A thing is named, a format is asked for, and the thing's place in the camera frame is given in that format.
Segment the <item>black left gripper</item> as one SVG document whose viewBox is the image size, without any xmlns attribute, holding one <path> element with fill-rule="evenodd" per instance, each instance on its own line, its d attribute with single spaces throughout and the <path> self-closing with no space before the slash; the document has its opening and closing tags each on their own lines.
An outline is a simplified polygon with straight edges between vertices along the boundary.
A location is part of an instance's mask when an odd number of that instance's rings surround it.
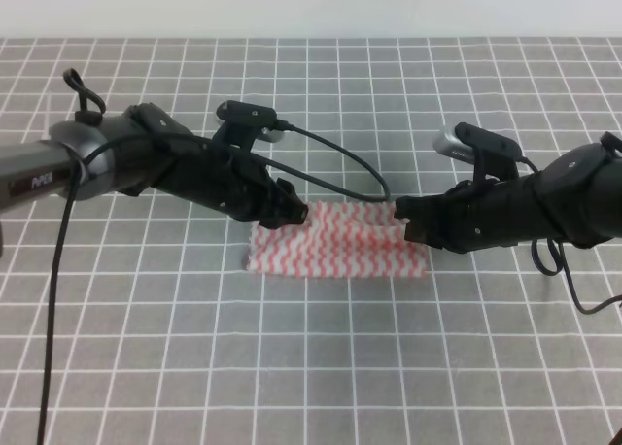
<svg viewBox="0 0 622 445">
<path fill-rule="evenodd" d="M 153 188 L 268 229 L 305 222 L 308 206 L 294 185 L 272 179 L 248 153 L 208 142 L 173 143 L 171 149 Z"/>
</svg>

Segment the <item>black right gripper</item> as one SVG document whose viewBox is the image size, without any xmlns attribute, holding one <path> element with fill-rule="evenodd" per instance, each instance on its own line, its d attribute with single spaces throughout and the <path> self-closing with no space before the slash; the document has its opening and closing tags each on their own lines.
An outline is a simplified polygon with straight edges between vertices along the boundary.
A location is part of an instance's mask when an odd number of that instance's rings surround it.
<svg viewBox="0 0 622 445">
<path fill-rule="evenodd" d="M 406 221 L 405 240 L 457 254 L 554 236 L 532 177 L 462 181 L 443 194 L 400 197 L 395 217 Z"/>
</svg>

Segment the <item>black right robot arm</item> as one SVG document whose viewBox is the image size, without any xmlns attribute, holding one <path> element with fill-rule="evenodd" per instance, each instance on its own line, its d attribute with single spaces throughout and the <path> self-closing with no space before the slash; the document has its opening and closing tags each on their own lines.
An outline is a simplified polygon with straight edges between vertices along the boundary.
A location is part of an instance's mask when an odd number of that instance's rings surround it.
<svg viewBox="0 0 622 445">
<path fill-rule="evenodd" d="M 515 179 L 400 197 L 394 216 L 405 240 L 458 254 L 540 239 L 590 249 L 621 235 L 621 140 L 607 132 Z"/>
</svg>

